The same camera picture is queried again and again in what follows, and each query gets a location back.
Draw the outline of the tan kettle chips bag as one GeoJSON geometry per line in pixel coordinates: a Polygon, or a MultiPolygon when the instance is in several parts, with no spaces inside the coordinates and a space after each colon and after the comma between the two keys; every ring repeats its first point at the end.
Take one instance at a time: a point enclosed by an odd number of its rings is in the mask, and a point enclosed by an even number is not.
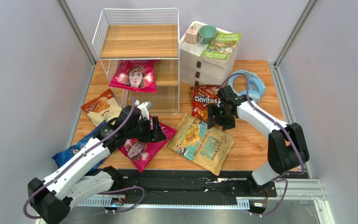
{"type": "Polygon", "coordinates": [[[175,127],[176,134],[165,144],[182,157],[214,175],[219,175],[235,137],[185,113],[175,127]]]}

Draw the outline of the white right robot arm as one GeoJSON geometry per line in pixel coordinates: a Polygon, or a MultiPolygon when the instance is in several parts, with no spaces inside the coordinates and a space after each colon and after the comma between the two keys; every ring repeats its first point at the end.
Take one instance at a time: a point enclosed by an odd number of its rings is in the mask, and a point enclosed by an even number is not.
{"type": "Polygon", "coordinates": [[[235,128],[236,119],[251,124],[268,140],[268,161],[247,176],[247,190],[252,195],[262,191],[269,183],[291,173],[310,159],[302,127],[298,123],[288,124],[270,115],[246,95],[238,95],[231,86],[217,91],[218,104],[208,108],[208,128],[221,126],[235,128]]]}

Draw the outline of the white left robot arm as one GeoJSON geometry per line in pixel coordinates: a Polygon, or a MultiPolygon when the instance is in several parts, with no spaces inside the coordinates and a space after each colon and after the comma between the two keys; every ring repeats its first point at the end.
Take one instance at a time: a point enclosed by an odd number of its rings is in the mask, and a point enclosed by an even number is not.
{"type": "Polygon", "coordinates": [[[28,199],[23,205],[24,215],[58,224],[71,209],[97,194],[124,193],[123,175],[112,166],[84,181],[81,178],[127,140],[137,139],[141,143],[166,140],[158,117],[149,115],[151,108],[151,102],[140,103],[134,99],[117,118],[100,125],[68,162],[42,180],[32,179],[28,183],[28,199]]]}

